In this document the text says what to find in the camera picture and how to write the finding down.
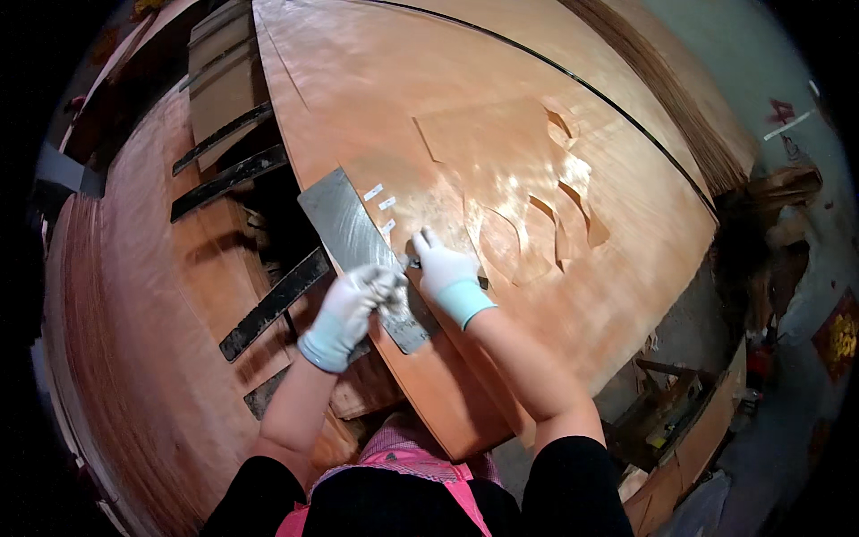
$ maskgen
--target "white glove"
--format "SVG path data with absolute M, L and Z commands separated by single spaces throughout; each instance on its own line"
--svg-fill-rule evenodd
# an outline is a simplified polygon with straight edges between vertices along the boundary
M 496 306 L 480 289 L 480 264 L 476 259 L 445 248 L 436 232 L 427 226 L 412 235 L 411 242 L 421 258 L 421 289 L 462 330 L 477 312 Z
M 401 273 L 379 265 L 364 265 L 347 272 L 328 290 L 313 325 L 298 339 L 302 355 L 329 373 L 343 373 L 350 354 L 369 329 L 369 315 L 383 303 L 403 296 L 397 289 L 407 280 Z

